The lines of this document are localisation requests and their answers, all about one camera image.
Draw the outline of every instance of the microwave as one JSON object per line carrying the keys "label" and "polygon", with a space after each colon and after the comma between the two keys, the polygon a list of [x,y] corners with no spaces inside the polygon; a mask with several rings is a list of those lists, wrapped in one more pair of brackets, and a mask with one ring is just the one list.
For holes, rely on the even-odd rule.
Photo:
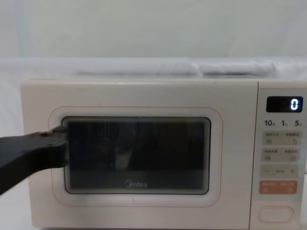
{"label": "microwave", "polygon": [[29,178],[33,225],[299,229],[307,81],[31,80],[24,131],[66,126],[69,164]]}

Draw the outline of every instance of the microwave door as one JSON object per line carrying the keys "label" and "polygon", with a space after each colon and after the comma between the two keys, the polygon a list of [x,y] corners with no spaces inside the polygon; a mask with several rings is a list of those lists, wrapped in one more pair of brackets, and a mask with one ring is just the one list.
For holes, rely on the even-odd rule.
{"label": "microwave door", "polygon": [[65,188],[72,194],[190,194],[209,190],[205,117],[75,117]]}

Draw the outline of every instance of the digital display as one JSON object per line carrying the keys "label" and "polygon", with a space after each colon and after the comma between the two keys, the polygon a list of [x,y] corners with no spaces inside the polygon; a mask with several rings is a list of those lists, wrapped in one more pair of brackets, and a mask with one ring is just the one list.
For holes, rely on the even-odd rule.
{"label": "digital display", "polygon": [[77,117],[68,127],[65,188],[73,194],[195,194],[209,190],[206,117]]}
{"label": "digital display", "polygon": [[300,113],[303,109],[303,97],[277,97],[267,99],[268,113]]}

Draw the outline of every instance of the white wall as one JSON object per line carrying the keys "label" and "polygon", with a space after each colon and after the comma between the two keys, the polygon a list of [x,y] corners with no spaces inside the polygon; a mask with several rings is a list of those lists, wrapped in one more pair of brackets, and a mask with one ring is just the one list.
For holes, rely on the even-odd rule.
{"label": "white wall", "polygon": [[22,57],[305,56],[306,22],[306,0],[1,0],[0,56],[16,31]]}

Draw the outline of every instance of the door release button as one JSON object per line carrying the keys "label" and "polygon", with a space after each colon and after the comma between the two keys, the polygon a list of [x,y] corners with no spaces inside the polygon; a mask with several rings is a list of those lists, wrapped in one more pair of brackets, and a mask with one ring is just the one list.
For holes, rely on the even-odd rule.
{"label": "door release button", "polygon": [[287,206],[267,206],[258,212],[258,219],[265,223],[285,223],[292,219],[294,213]]}

